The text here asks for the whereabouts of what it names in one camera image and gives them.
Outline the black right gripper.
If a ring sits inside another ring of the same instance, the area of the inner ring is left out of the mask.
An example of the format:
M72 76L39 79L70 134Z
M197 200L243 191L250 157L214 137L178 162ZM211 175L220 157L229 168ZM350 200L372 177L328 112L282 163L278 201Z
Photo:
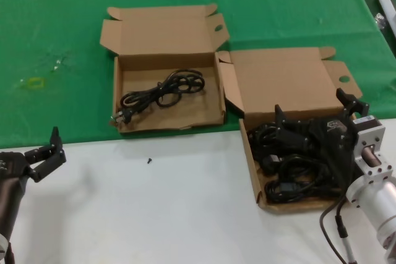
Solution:
M353 150L355 136L340 119L348 119L354 113L367 116L369 105L341 88L336 97L343 109L336 117L316 117L308 121L287 119L281 107L275 105L276 139L285 145L307 151L325 162L335 176L339 187L346 190L352 184L356 172Z

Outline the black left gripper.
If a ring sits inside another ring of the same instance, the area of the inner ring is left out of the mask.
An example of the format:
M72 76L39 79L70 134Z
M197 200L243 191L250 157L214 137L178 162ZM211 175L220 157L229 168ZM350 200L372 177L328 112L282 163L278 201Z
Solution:
M28 177L40 182L66 162L58 127L49 144L26 153L1 153L1 235L11 235Z

